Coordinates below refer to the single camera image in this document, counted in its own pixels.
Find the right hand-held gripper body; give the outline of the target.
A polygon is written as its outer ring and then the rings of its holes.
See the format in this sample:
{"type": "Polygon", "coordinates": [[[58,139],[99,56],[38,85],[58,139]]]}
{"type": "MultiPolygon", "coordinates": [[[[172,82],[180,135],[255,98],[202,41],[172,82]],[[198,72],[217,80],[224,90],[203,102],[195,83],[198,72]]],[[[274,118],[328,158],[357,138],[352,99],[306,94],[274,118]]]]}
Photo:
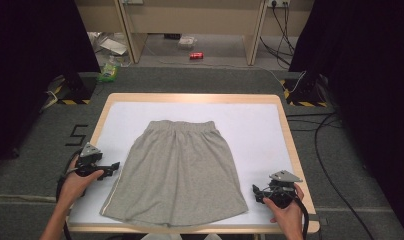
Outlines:
{"type": "Polygon", "coordinates": [[[297,196],[294,184],[302,179],[287,170],[281,170],[270,175],[270,183],[264,189],[263,195],[272,200],[276,206],[284,209],[297,196]]]}

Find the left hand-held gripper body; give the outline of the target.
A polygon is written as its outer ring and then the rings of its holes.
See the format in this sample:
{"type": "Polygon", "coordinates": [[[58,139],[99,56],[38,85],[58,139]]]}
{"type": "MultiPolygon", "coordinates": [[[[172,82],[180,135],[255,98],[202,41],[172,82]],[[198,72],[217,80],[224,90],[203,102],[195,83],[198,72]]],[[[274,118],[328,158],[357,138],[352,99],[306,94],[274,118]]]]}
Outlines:
{"type": "Polygon", "coordinates": [[[80,177],[86,177],[93,172],[102,170],[102,167],[96,164],[97,161],[102,159],[102,156],[103,153],[97,147],[86,143],[81,149],[75,163],[75,173],[80,177]]]}

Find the grey shorts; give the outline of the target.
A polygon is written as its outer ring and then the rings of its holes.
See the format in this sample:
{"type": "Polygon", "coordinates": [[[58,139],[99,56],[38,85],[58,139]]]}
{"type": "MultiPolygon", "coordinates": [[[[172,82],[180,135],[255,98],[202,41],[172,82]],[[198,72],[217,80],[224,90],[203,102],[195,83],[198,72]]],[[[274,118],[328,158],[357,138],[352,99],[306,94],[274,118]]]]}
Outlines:
{"type": "Polygon", "coordinates": [[[248,211],[215,123],[152,121],[132,145],[100,214],[133,225],[203,225],[248,211]]]}

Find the person's right hand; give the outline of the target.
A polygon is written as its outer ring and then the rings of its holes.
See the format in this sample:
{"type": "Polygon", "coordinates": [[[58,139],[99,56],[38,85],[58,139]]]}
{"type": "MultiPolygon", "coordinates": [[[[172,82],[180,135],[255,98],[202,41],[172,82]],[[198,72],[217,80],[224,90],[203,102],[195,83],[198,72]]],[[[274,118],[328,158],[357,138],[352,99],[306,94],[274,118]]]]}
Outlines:
{"type": "Polygon", "coordinates": [[[292,202],[288,207],[281,209],[269,198],[263,200],[273,214],[270,219],[271,223],[277,223],[283,233],[300,231],[303,234],[303,212],[296,202],[292,202]]]}

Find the person's left hand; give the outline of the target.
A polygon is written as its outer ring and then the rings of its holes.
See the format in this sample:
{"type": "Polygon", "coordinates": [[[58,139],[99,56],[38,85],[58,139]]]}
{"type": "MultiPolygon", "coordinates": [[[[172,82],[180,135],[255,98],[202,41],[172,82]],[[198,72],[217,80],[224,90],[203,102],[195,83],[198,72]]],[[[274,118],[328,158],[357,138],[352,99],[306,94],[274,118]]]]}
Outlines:
{"type": "Polygon", "coordinates": [[[69,166],[71,172],[66,177],[57,201],[57,205],[65,209],[69,209],[85,189],[104,173],[103,170],[97,170],[85,177],[77,175],[74,170],[77,159],[75,156],[69,166]]]}

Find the white table mat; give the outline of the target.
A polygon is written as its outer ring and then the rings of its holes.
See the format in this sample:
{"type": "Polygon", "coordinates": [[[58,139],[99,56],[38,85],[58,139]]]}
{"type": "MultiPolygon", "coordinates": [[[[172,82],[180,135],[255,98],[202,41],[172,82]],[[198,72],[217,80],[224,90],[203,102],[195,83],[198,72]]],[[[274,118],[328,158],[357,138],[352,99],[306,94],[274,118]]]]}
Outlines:
{"type": "Polygon", "coordinates": [[[114,103],[107,111],[95,145],[103,152],[102,164],[120,162],[120,167],[111,177],[89,186],[85,196],[76,201],[68,219],[70,227],[74,230],[81,227],[134,227],[142,232],[185,232],[196,227],[237,229],[269,225],[273,215],[265,205],[256,202],[252,185],[263,189],[270,182],[271,174],[294,169],[284,138],[286,121],[281,118],[280,111],[276,104],[114,103]],[[132,145],[150,122],[162,120],[215,123],[231,150],[247,212],[208,224],[183,227],[133,225],[100,214],[132,145]]]}

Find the black striped stand base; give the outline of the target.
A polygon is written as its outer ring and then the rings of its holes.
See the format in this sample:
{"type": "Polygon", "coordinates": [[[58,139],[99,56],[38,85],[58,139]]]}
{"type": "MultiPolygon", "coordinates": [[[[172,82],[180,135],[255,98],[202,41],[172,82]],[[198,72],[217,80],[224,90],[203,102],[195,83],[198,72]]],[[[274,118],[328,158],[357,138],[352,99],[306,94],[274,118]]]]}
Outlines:
{"type": "Polygon", "coordinates": [[[96,88],[95,76],[81,76],[72,80],[64,78],[55,89],[59,104],[89,104],[96,88]]]}
{"type": "Polygon", "coordinates": [[[285,100],[292,106],[326,107],[327,101],[317,80],[304,77],[287,78],[281,81],[285,100]]]}

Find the green packet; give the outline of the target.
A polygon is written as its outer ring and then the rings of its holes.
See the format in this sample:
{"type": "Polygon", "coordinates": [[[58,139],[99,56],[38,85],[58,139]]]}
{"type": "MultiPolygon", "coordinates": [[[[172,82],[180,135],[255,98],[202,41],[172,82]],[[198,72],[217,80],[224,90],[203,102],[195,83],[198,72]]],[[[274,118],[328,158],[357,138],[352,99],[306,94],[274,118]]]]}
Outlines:
{"type": "Polygon", "coordinates": [[[120,64],[114,56],[111,56],[109,60],[103,65],[97,79],[100,82],[113,82],[117,78],[119,68],[120,64]]]}

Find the black curtain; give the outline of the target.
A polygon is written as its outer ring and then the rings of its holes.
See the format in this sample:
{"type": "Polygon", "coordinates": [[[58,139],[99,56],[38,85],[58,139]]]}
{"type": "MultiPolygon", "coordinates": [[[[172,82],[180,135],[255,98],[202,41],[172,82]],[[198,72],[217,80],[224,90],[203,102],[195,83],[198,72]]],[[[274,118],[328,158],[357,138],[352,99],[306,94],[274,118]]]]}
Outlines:
{"type": "Polygon", "coordinates": [[[291,68],[327,77],[404,228],[404,0],[314,0],[291,68]]]}
{"type": "Polygon", "coordinates": [[[28,130],[51,80],[98,70],[75,0],[0,0],[0,160],[28,130]]]}

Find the crumpled clear plastic bag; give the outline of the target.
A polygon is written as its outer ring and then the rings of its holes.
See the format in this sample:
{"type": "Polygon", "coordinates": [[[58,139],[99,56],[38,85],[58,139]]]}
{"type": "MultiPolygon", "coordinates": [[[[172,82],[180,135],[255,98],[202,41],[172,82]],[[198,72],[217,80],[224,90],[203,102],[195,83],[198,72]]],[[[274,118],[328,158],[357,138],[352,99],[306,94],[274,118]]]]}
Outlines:
{"type": "Polygon", "coordinates": [[[104,32],[88,32],[87,35],[95,52],[108,50],[114,55],[119,56],[122,56],[127,52],[126,45],[115,40],[112,34],[104,32]]]}

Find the small white box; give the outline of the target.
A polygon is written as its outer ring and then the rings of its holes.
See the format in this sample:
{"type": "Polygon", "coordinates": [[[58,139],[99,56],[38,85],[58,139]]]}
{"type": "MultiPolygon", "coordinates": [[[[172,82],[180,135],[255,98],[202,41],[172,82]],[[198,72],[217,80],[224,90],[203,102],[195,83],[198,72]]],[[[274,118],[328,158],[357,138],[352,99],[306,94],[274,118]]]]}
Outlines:
{"type": "Polygon", "coordinates": [[[179,49],[192,49],[196,45],[197,39],[192,36],[182,36],[177,44],[179,49]]]}

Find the beige wooden desk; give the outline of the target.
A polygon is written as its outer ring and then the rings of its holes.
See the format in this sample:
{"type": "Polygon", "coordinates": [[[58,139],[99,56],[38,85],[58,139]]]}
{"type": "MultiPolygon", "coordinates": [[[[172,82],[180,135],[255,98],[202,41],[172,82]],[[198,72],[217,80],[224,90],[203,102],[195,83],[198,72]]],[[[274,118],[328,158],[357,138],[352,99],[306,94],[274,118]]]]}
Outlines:
{"type": "Polygon", "coordinates": [[[301,34],[314,0],[290,0],[269,8],[267,0],[74,0],[89,32],[121,32],[129,59],[140,61],[151,33],[238,35],[246,61],[255,63],[259,39],[301,34]]]}

